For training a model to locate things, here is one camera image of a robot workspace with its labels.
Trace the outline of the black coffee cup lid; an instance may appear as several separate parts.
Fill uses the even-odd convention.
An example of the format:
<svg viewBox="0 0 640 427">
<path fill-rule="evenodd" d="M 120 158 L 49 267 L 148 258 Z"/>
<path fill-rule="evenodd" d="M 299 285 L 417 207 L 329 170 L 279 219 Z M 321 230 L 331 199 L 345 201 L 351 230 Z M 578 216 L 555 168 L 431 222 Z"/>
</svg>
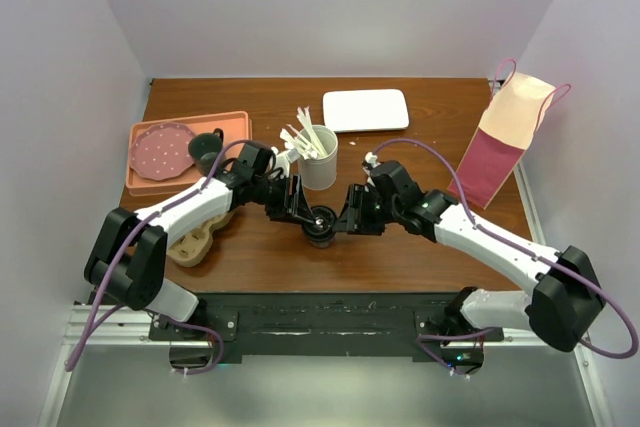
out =
<svg viewBox="0 0 640 427">
<path fill-rule="evenodd" d="M 312 220 L 302 225 L 302 232 L 311 241 L 328 242 L 334 238 L 334 225 L 337 221 L 333 209 L 323 205 L 311 208 Z"/>
</svg>

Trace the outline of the pink paper gift bag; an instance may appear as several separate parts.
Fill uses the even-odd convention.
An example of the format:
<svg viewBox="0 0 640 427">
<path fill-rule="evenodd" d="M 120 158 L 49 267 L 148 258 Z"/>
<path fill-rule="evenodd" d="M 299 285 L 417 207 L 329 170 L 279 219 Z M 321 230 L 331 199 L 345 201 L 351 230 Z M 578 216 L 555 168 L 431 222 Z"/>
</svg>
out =
<svg viewBox="0 0 640 427">
<path fill-rule="evenodd" d="M 547 111 L 571 90 L 512 68 L 490 102 L 448 190 L 485 209 L 531 146 Z"/>
</svg>

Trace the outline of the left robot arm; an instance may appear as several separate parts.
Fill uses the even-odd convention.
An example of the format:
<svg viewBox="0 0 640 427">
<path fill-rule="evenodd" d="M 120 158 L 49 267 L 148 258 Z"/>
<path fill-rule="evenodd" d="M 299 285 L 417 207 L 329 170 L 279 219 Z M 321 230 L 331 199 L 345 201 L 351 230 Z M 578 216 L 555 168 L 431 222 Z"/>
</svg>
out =
<svg viewBox="0 0 640 427">
<path fill-rule="evenodd" d="M 96 289 L 95 306 L 108 296 L 132 310 L 171 318 L 177 333 L 196 339 L 206 330 L 207 315 L 194 293 L 166 278 L 169 247 L 205 221 L 247 203 L 264 206 L 272 221 L 314 224 L 301 179 L 290 172 L 300 153 L 256 141 L 238 144 L 240 154 L 229 165 L 216 160 L 186 190 L 136 212 L 116 208 L 107 215 L 84 271 Z"/>
</svg>

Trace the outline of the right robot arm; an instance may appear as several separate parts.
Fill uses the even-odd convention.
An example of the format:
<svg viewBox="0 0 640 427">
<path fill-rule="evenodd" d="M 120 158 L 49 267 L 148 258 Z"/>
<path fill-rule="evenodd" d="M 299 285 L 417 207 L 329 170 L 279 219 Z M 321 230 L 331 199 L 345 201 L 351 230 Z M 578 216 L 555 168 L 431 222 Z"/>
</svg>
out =
<svg viewBox="0 0 640 427">
<path fill-rule="evenodd" d="M 421 190 L 396 161 L 369 167 L 368 174 L 365 184 L 350 185 L 335 232 L 379 236 L 396 223 L 467 254 L 518 287 L 464 288 L 446 307 L 440 333 L 466 340 L 489 328 L 529 330 L 550 347 L 570 352 L 603 310 L 604 299 L 583 282 L 597 278 L 580 249 L 558 252 L 469 214 L 453 196 Z"/>
</svg>

